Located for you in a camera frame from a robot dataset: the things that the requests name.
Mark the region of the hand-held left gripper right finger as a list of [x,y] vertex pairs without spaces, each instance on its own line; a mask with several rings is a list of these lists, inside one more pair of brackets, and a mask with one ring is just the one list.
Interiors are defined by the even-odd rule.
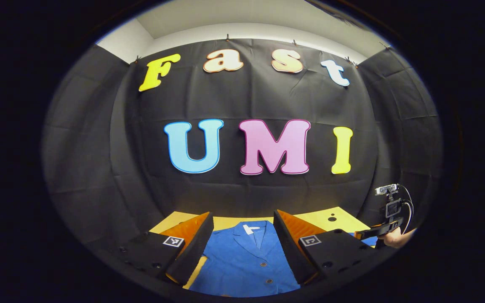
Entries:
[[341,286],[371,271],[387,256],[354,236],[368,227],[345,210],[298,215],[275,210],[273,225],[295,279],[302,286]]

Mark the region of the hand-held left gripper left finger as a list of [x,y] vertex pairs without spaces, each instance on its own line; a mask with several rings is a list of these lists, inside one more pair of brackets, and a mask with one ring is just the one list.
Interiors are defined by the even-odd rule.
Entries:
[[183,287],[196,269],[214,222],[213,213],[154,231],[155,221],[138,221],[137,234],[108,249],[108,266],[144,287]]

